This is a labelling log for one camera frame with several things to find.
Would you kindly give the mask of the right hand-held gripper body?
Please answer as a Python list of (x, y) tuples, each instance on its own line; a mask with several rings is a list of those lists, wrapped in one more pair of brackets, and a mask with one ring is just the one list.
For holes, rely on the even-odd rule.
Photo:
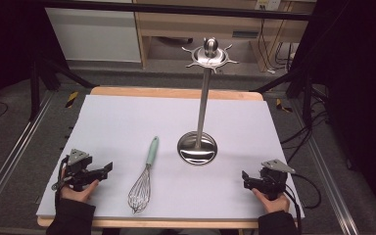
[(260, 170), (260, 179), (263, 181), (263, 187), (260, 191), (265, 194), (269, 200), (276, 200), (278, 195), (286, 190), (286, 180), (288, 174), (296, 171), (280, 160), (271, 160), (263, 162)]

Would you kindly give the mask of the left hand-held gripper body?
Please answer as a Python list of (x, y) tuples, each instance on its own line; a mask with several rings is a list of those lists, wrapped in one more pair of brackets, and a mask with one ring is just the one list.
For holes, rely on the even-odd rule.
[(89, 171), (87, 167), (92, 163), (92, 157), (80, 150), (72, 149), (62, 160), (60, 171), (60, 187), (69, 185), (74, 191), (83, 191)]

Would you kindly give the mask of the whisk with green handle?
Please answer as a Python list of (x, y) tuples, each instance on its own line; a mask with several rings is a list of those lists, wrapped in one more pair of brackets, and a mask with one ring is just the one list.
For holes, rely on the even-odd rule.
[(160, 139), (155, 136), (150, 144), (144, 170), (130, 189), (127, 203), (133, 213), (142, 212), (148, 206), (151, 197), (150, 170), (155, 161)]

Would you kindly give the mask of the steel utensil rack stand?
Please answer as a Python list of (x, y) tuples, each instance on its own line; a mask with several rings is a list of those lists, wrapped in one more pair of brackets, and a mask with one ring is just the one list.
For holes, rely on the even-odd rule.
[(178, 155), (189, 165), (207, 165), (217, 155), (217, 143), (212, 136), (204, 131), (204, 124), (212, 73), (227, 63), (235, 64), (235, 61), (232, 61), (228, 55), (230, 48), (231, 45), (220, 48), (218, 41), (212, 37), (205, 38), (203, 45), (196, 49), (184, 49), (191, 54), (191, 66), (199, 66), (204, 69), (197, 130), (185, 133), (177, 143)]

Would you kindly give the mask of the person's left hand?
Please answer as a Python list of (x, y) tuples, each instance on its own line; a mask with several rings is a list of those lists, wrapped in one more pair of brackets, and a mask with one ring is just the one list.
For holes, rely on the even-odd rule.
[(98, 185), (99, 181), (94, 180), (83, 191), (74, 191), (69, 185), (66, 185), (61, 189), (60, 197), (62, 199), (86, 203)]

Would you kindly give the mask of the person's right hand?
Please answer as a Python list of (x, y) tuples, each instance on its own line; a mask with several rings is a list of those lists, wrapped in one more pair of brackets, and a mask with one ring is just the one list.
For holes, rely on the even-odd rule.
[(264, 194), (261, 193), (256, 188), (252, 189), (252, 192), (257, 199), (261, 201), (263, 207), (267, 213), (273, 212), (288, 212), (290, 208), (290, 201), (284, 194), (279, 194), (277, 198), (273, 201), (270, 201), (266, 198)]

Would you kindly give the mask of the yellow black floor tape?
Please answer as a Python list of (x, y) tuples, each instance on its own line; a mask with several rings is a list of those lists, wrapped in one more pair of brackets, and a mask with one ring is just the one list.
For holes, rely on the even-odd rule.
[(78, 92), (77, 91), (73, 91), (70, 95), (69, 95), (69, 98), (68, 98), (68, 101), (66, 102), (66, 108), (70, 108), (74, 102), (74, 100), (76, 99), (78, 95)]
[(282, 100), (281, 99), (276, 99), (276, 109), (277, 110), (281, 110), (281, 111), (284, 111), (286, 113), (292, 113), (293, 112), (293, 109), (290, 108), (290, 107), (285, 107), (282, 103)]

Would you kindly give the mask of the black metal stand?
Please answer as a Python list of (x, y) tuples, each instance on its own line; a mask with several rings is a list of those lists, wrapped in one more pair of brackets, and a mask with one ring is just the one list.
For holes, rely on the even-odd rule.
[(97, 87), (97, 84), (91, 83), (73, 73), (68, 66), (58, 64), (46, 56), (35, 55), (32, 58), (30, 66), (30, 120), (34, 120), (40, 111), (39, 81), (42, 81), (48, 90), (56, 91), (61, 86), (60, 81), (56, 77), (57, 73), (66, 76), (85, 88)]
[(302, 118), (305, 125), (312, 126), (311, 116), (311, 97), (312, 97), (312, 78), (309, 74), (309, 69), (300, 67), (295, 70), (291, 70), (288, 73), (268, 82), (262, 87), (253, 89), (253, 92), (265, 93), (271, 88), (274, 88), (281, 83), (289, 82), (286, 95), (288, 98), (297, 98), (299, 94), (303, 93), (303, 107)]

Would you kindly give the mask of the dark curtain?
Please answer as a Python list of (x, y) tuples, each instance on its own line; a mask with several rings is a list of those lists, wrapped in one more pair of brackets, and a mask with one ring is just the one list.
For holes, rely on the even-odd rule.
[(376, 0), (316, 0), (294, 69), (328, 88), (327, 107), (376, 197)]
[(45, 61), (67, 65), (45, 9), (25, 0), (0, 0), (0, 89), (27, 79), (32, 66), (49, 89), (60, 82)]

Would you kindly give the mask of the white cabinet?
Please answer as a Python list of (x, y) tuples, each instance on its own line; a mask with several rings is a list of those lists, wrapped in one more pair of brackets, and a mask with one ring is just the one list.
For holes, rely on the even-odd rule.
[(132, 13), (55, 8), (46, 12), (68, 60), (141, 62)]

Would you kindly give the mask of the light wooden desk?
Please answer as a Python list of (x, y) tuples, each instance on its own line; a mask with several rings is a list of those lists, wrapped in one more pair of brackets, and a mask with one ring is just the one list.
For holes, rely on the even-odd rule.
[[(132, 0), (136, 4), (179, 5), (194, 7), (255, 10), (257, 0)], [(278, 12), (312, 13), (316, 0), (281, 0)], [(258, 68), (265, 71), (274, 66), (276, 47), (281, 42), (298, 43), (307, 23), (291, 20), (137, 13), (135, 15), (139, 49), (143, 65), (147, 64), (151, 39), (204, 38), (246, 39)]]

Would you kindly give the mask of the white power strip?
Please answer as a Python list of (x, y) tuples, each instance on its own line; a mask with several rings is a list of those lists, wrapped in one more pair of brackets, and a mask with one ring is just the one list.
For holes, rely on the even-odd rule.
[(257, 0), (255, 9), (262, 11), (277, 11), (281, 0)]

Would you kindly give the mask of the metal floor rail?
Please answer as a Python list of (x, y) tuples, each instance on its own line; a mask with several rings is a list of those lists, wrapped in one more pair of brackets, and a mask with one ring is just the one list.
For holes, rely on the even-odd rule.
[(340, 224), (343, 234), (359, 235), (357, 226), (341, 194), (341, 191), (326, 162), (324, 161), (320, 149), (313, 137), (310, 137), (308, 139), (308, 146), (310, 148), (312, 159), (322, 181), (326, 195)]
[(45, 116), (53, 97), (53, 91), (46, 91), (43, 100), (38, 101), (38, 111), (36, 112), (35, 116), (28, 121), (22, 134), (12, 147), (11, 152), (7, 156), (5, 162), (3, 162), (2, 166), (0, 167), (0, 195), (14, 169), (16, 168), (21, 156), (23, 155), (25, 148), (28, 146), (36, 129)]

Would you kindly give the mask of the black horizontal frame bar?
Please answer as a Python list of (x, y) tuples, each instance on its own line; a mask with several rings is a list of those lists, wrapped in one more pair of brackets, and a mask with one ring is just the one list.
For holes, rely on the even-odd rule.
[(158, 5), (158, 4), (134, 4), (134, 3), (114, 3), (95, 1), (75, 1), (75, 0), (37, 0), (43, 7), (76, 9), (76, 10), (99, 10), (115, 12), (133, 13), (154, 13), (154, 14), (175, 14), (193, 16), (215, 16), (233, 17), (249, 19), (271, 19), (271, 20), (291, 20), (309, 22), (312, 14), (308, 13), (288, 13), (278, 11), (258, 11), (258, 10), (230, 10), (228, 8), (216, 7), (194, 7), (179, 5)]

